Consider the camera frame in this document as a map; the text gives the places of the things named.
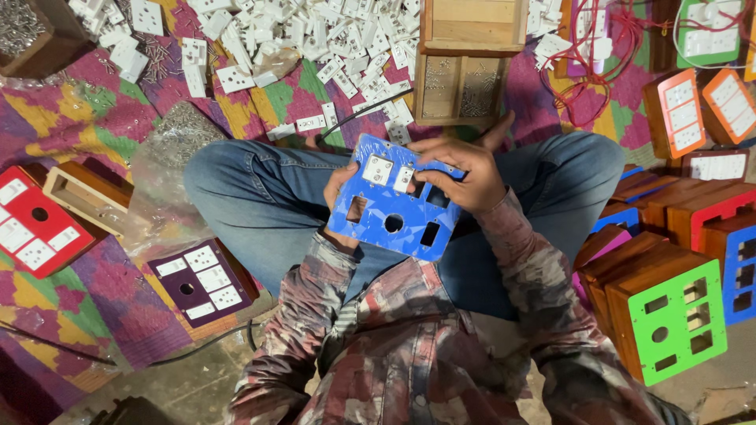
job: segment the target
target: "circular hole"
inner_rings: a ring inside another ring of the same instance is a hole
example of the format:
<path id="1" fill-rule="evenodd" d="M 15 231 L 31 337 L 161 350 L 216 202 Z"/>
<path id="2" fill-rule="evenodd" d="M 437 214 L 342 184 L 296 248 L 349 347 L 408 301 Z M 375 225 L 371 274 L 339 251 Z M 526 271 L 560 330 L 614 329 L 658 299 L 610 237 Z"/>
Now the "circular hole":
<path id="1" fill-rule="evenodd" d="M 399 214 L 389 214 L 383 222 L 383 227 L 385 227 L 389 233 L 400 231 L 402 226 L 404 226 L 404 219 Z"/>
<path id="2" fill-rule="evenodd" d="M 194 293 L 194 286 L 192 286 L 192 284 L 182 284 L 180 287 L 178 287 L 178 290 L 180 290 L 184 295 L 191 295 L 192 293 Z"/>
<path id="3" fill-rule="evenodd" d="M 655 343 L 660 343 L 661 341 L 664 341 L 669 336 L 669 329 L 662 326 L 658 328 L 657 330 L 654 330 L 654 333 L 651 334 L 651 341 Z"/>
<path id="4" fill-rule="evenodd" d="M 32 217 L 38 222 L 43 222 L 48 219 L 49 215 L 44 208 L 36 207 L 32 209 Z"/>

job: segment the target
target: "patterned mat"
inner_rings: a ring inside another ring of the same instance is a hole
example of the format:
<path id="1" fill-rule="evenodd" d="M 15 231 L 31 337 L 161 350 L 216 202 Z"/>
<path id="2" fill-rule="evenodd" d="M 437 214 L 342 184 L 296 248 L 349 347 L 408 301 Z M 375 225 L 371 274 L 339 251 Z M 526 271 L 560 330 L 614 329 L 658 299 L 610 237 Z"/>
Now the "patterned mat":
<path id="1" fill-rule="evenodd" d="M 175 37 L 192 36 L 196 16 L 184 2 L 161 0 L 168 28 L 173 36 L 162 39 L 173 61 L 164 65 L 174 73 L 157 84 L 130 84 L 108 74 L 99 62 L 103 50 L 92 51 L 67 69 L 71 78 L 60 87 L 32 91 L 0 89 L 0 171 L 12 164 L 38 162 L 53 166 L 68 160 L 91 158 L 131 181 L 127 161 L 138 143 L 160 121 L 160 117 L 188 90 L 179 73 L 180 48 Z M 218 53 L 222 48 L 216 43 Z M 515 57 L 507 77 L 505 108 L 516 112 L 517 120 L 508 149 L 571 131 L 564 111 L 556 110 L 553 96 L 542 86 L 534 70 L 533 45 Z M 221 54 L 215 66 L 222 68 Z M 655 161 L 649 143 L 649 129 L 640 87 L 655 76 L 647 71 L 649 48 L 643 47 L 620 81 L 612 89 L 611 107 L 586 130 L 607 135 L 627 150 L 628 161 L 647 165 Z M 613 63 L 607 61 L 607 67 Z M 189 99 L 230 138 L 268 142 L 265 132 L 281 123 L 318 115 L 321 104 L 333 101 L 343 118 L 361 95 L 347 99 L 334 82 L 323 85 L 315 76 L 322 65 L 303 60 L 281 81 L 265 88 L 226 95 L 213 76 L 215 99 Z M 386 65 L 389 82 L 408 79 L 407 70 L 397 70 L 393 59 Z M 557 88 L 568 80 L 552 79 Z M 589 91 L 581 110 L 591 111 L 603 101 Z M 412 105 L 412 95 L 406 96 Z M 336 147 L 353 147 L 361 133 L 386 137 L 382 113 L 372 113 L 347 123 L 327 141 Z M 298 147 L 304 136 L 292 135 L 276 141 L 283 147 Z M 440 134 L 465 140 L 479 130 L 467 126 L 409 126 L 414 140 Z M 115 237 L 108 237 L 56 275 L 38 281 L 20 271 L 11 259 L 0 256 L 0 316 L 18 327 L 58 343 L 99 356 L 110 356 L 119 367 L 106 369 L 89 361 L 60 353 L 37 343 L 0 333 L 0 348 L 31 378 L 45 383 L 45 389 L 62 409 L 70 407 L 88 392 L 102 386 L 118 371 L 144 368 L 195 340 L 240 323 L 232 315 L 198 329 L 191 329 L 175 304 L 146 265 L 130 263 Z"/>

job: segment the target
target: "white wire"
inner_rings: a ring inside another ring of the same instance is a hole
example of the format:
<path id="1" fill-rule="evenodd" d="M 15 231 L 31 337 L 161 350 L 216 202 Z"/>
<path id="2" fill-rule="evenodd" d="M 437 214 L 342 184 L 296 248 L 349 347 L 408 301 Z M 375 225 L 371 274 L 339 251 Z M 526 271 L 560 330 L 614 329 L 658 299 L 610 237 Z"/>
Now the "white wire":
<path id="1" fill-rule="evenodd" d="M 683 60 L 686 61 L 691 66 L 696 67 L 696 68 L 702 68 L 704 70 L 721 70 L 723 68 L 730 68 L 730 69 L 734 69 L 734 70 L 740 70 L 740 69 L 747 68 L 748 65 L 736 66 L 736 67 L 731 67 L 730 65 L 721 65 L 719 67 L 708 67 L 706 65 L 694 64 L 693 62 L 691 62 L 690 60 L 688 60 L 688 58 L 685 57 L 685 55 L 683 55 L 683 52 L 680 51 L 680 45 L 677 44 L 677 28 L 680 25 L 680 14 L 683 12 L 683 6 L 685 6 L 685 4 L 686 4 L 686 0 L 682 0 L 680 2 L 680 8 L 677 9 L 677 16 L 674 18 L 674 25 L 672 26 L 672 42 L 674 43 L 675 50 L 677 50 L 677 54 L 681 58 L 683 58 Z"/>

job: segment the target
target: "person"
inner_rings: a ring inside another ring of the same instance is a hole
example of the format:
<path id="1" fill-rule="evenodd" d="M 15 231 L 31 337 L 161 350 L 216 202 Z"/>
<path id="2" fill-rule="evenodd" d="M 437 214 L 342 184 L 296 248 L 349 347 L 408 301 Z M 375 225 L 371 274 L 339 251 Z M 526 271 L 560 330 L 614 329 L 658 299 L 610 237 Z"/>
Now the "person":
<path id="1" fill-rule="evenodd" d="M 474 144 L 407 146 L 467 172 L 415 173 L 466 211 L 437 264 L 328 229 L 358 165 L 311 139 L 309 150 L 217 141 L 194 155 L 190 198 L 281 304 L 227 423 L 523 423 L 528 355 L 554 423 L 688 423 L 627 373 L 572 288 L 624 154 L 573 132 L 493 155 L 512 120 Z"/>

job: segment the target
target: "jeans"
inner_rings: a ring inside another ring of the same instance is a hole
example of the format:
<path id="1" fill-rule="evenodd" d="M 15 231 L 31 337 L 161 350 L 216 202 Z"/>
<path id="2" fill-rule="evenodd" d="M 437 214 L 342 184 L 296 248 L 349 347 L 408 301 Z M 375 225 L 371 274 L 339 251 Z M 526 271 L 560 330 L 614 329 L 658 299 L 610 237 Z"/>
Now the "jeans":
<path id="1" fill-rule="evenodd" d="M 517 194 L 533 229 L 569 261 L 612 196 L 624 154 L 610 139 L 573 132 L 498 154 L 504 183 Z M 257 141 L 216 141 L 184 171 L 190 199 L 241 264 L 278 297 L 280 280 L 304 258 L 313 232 L 328 220 L 323 188 L 349 157 L 272 147 Z M 474 224 L 464 213 L 460 225 Z M 438 273 L 455 306 L 516 320 L 496 258 L 477 229 L 452 237 Z M 407 257 L 360 244 L 345 301 Z"/>

